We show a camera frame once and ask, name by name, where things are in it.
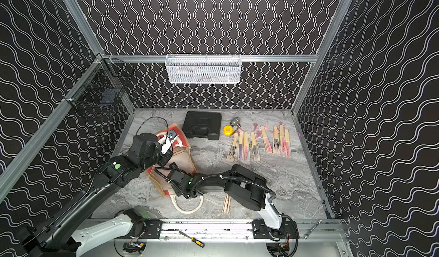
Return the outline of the red jute tote bag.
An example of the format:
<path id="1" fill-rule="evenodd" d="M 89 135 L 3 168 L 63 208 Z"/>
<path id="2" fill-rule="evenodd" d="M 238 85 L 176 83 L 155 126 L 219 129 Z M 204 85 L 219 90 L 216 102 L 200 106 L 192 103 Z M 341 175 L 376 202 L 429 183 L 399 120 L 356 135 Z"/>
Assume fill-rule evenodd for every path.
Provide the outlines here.
<path id="1" fill-rule="evenodd" d="M 172 147 L 170 148 L 170 150 L 173 152 L 173 156 L 164 166 L 164 170 L 159 169 L 158 171 L 161 174 L 163 174 L 165 177 L 167 177 L 170 174 L 170 170 L 168 169 L 173 169 L 173 168 L 175 169 L 178 168 L 177 171 L 182 172 L 182 174 L 193 175 L 197 173 L 197 167 L 194 164 L 192 155 L 190 153 L 191 145 L 186 135 L 176 123 L 170 125 L 167 131 L 170 130 L 174 130 L 178 135 L 176 140 L 173 142 Z M 163 130 L 156 133 L 156 135 L 159 137 L 160 143 L 165 141 L 164 136 L 166 136 L 167 131 Z M 179 211 L 182 214 L 193 214 L 202 207 L 203 196 L 201 196 L 199 204 L 195 208 L 191 210 L 188 210 L 186 208 L 184 209 L 180 208 L 176 200 L 177 193 L 179 192 L 179 190 L 177 188 L 173 188 L 171 184 L 164 177 L 161 177 L 160 174 L 156 173 L 154 171 L 155 168 L 160 168 L 160 167 L 158 165 L 155 165 L 153 168 L 147 169 L 149 179 L 152 181 L 153 185 L 155 185 L 159 194 L 163 198 L 169 198 L 171 200 L 173 206 L 177 211 Z"/>

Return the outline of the bamboo fan purple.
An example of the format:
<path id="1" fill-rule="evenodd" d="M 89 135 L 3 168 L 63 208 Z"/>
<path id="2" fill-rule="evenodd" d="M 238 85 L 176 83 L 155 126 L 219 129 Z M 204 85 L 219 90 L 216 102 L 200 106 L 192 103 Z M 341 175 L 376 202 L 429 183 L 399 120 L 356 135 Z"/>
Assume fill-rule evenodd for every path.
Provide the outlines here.
<path id="1" fill-rule="evenodd" d="M 238 138 L 238 158 L 239 160 L 244 159 L 244 132 L 240 131 Z"/>

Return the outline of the bamboo fan grey floral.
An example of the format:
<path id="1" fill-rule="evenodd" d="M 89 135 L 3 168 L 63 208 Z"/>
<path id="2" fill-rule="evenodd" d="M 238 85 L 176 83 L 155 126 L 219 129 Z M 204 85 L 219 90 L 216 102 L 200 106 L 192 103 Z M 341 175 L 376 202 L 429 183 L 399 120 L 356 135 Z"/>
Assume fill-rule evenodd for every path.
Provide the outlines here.
<path id="1" fill-rule="evenodd" d="M 254 123 L 253 124 L 253 131 L 250 133 L 253 159 L 255 162 L 260 161 L 260 152 L 259 152 L 259 147 L 258 147 L 258 143 L 257 143 L 257 128 L 258 128 L 258 124 Z"/>

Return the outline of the bamboo fan pink green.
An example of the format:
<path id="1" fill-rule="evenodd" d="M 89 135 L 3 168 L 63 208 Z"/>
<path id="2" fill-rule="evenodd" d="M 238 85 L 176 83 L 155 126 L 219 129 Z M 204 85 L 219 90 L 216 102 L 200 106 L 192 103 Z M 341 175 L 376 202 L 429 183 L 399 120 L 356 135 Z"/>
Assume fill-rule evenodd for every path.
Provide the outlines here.
<path id="1" fill-rule="evenodd" d="M 264 142 L 265 151 L 267 154 L 271 154 L 271 153 L 273 153 L 273 149 L 272 149 L 272 146 L 270 144 L 265 126 L 260 126 L 260 128 L 261 128 L 261 135 L 262 135 L 262 139 Z"/>

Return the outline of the bamboo fan dark floral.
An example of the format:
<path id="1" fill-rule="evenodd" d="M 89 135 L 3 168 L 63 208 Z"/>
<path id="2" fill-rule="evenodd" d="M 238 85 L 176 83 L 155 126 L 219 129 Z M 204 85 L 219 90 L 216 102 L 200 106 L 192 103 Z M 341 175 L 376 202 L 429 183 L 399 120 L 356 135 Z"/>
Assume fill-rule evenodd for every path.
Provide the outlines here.
<path id="1" fill-rule="evenodd" d="M 280 152 L 280 137 L 278 126 L 273 126 L 273 153 L 278 154 Z"/>

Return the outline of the bamboo fan pink white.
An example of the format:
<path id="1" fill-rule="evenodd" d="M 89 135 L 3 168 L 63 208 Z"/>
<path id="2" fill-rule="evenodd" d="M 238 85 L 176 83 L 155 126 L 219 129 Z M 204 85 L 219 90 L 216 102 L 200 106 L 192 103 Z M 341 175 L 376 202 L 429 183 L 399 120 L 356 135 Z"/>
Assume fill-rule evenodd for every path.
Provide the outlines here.
<path id="1" fill-rule="evenodd" d="M 280 151 L 285 153 L 285 128 L 282 123 L 279 125 L 279 135 L 280 135 Z"/>

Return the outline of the bamboo fan pink stripe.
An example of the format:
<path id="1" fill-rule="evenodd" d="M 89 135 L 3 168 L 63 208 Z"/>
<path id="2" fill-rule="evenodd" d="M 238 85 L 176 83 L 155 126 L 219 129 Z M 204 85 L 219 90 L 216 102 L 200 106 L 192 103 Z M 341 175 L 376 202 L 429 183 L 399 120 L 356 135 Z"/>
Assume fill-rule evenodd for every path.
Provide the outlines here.
<path id="1" fill-rule="evenodd" d="M 290 154 L 290 134 L 289 134 L 289 130 L 288 129 L 285 130 L 285 144 L 284 144 L 284 147 L 285 147 L 285 155 L 286 155 L 286 157 L 290 158 L 291 157 L 291 154 Z"/>

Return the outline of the bamboo fan floral white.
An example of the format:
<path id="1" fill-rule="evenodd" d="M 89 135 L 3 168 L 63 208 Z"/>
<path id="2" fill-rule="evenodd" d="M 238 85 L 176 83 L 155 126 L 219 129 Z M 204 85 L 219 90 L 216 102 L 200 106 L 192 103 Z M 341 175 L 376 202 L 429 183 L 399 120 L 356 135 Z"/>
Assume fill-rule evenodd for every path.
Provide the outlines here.
<path id="1" fill-rule="evenodd" d="M 234 137 L 233 137 L 232 144 L 230 146 L 230 149 L 229 149 L 227 157 L 226 157 L 227 162 L 234 162 L 235 157 L 236 157 L 236 149 L 238 146 L 238 140 L 239 140 L 239 134 L 235 133 Z"/>

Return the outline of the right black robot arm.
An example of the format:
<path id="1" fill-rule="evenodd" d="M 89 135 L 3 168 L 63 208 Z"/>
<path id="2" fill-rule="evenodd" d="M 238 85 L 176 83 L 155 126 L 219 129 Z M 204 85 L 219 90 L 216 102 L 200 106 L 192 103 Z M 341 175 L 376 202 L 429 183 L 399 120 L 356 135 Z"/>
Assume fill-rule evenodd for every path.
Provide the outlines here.
<path id="1" fill-rule="evenodd" d="M 171 185 L 177 196 L 194 199 L 224 192 L 244 208 L 258 212 L 261 219 L 253 226 L 256 239 L 276 242 L 299 238 L 296 222 L 275 207 L 277 195 L 267 186 L 267 180 L 241 165 L 234 164 L 222 173 L 191 175 L 172 163 L 169 168 L 159 168 L 155 172 Z"/>

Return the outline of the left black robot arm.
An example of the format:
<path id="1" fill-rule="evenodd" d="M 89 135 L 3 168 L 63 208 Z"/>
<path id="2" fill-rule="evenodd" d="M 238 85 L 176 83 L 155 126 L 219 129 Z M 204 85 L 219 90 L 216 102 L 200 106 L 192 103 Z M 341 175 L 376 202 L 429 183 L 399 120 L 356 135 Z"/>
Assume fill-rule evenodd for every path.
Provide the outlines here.
<path id="1" fill-rule="evenodd" d="M 145 220 L 133 209 L 91 228 L 80 226 L 103 202 L 141 173 L 156 164 L 165 165 L 173 155 L 171 149 L 177 138 L 174 130 L 167 131 L 162 138 L 147 132 L 136 135 L 129 151 L 100 167 L 89 188 L 72 204 L 39 226 L 20 231 L 21 249 L 30 257 L 80 257 L 115 238 L 143 236 L 147 230 Z"/>

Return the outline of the black plastic tool case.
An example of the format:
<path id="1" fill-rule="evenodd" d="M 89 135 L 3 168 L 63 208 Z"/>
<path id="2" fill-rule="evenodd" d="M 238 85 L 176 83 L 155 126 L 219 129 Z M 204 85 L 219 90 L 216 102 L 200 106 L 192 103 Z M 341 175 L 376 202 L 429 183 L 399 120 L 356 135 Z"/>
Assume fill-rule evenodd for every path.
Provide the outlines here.
<path id="1" fill-rule="evenodd" d="M 221 121 L 221 113 L 189 111 L 186 113 L 182 131 L 187 139 L 205 138 L 208 140 L 219 140 Z"/>

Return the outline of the yellow thread seal tape spool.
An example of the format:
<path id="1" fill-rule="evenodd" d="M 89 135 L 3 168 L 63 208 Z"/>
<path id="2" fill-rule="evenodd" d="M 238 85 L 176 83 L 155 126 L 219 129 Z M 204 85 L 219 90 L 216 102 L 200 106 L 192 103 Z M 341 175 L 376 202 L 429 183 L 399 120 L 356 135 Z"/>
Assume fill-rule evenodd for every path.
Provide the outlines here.
<path id="1" fill-rule="evenodd" d="M 226 136 L 231 136 L 231 135 L 234 133 L 234 128 L 233 128 L 232 126 L 225 126 L 225 127 L 223 128 L 223 133 L 224 133 Z"/>

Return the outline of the yellow black handled screwdriver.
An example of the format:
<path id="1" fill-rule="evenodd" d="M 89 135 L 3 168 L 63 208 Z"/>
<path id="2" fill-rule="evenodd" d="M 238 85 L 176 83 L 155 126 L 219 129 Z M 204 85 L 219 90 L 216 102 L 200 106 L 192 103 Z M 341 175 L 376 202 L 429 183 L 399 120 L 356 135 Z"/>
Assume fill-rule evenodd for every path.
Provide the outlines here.
<path id="1" fill-rule="evenodd" d="M 204 244 L 203 242 L 201 242 L 200 240 L 197 240 L 195 237 L 192 237 L 192 236 L 190 236 L 190 235 L 187 235 L 187 234 L 185 234 L 185 233 L 182 232 L 182 231 L 179 231 L 178 233 L 181 234 L 182 236 L 184 236 L 184 237 L 190 239 L 190 241 L 193 242 L 193 243 L 195 243 L 197 246 L 199 246 L 199 247 L 201 247 L 201 248 L 204 248 L 204 247 L 205 247 L 205 244 Z"/>

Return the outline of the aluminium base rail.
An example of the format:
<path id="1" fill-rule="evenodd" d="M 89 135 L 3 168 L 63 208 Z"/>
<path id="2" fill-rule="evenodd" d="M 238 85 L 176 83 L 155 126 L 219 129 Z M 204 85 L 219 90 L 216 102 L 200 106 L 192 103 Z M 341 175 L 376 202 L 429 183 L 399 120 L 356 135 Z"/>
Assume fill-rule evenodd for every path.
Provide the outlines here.
<path id="1" fill-rule="evenodd" d="M 129 235 L 117 238 L 123 242 L 188 242 L 188 236 L 208 243 L 249 242 L 265 243 L 296 239 L 292 224 L 286 222 L 286 233 L 278 237 L 269 235 L 269 230 L 260 219 L 148 219 L 149 233 L 133 239 Z M 339 220 L 297 219 L 300 242 L 342 242 L 344 228 Z"/>

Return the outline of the aluminium frame corner post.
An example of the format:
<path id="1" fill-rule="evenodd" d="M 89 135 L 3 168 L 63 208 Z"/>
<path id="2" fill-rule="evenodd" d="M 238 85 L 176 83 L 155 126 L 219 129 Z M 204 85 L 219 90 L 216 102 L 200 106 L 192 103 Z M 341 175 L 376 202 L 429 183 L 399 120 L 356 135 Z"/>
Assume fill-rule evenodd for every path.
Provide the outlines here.
<path id="1" fill-rule="evenodd" d="M 312 63 L 310 66 L 304 82 L 302 83 L 302 86 L 297 94 L 296 100 L 292 106 L 292 113 L 294 115 L 297 115 L 297 113 L 300 110 L 301 105 L 303 104 L 303 101 L 311 88 L 311 85 L 317 75 L 317 72 L 319 71 L 319 68 L 321 67 L 329 49 L 330 46 L 335 38 L 335 36 L 338 33 L 338 30 L 340 29 L 341 23 L 343 22 L 344 18 L 346 17 L 346 14 L 349 10 L 349 7 L 351 5 L 353 0 L 340 0 L 338 3 L 338 6 L 335 10 L 335 13 L 330 20 L 329 26 L 327 28 L 327 31 L 322 39 L 322 42 L 320 44 L 319 49 L 317 50 L 317 59 L 315 63 Z"/>

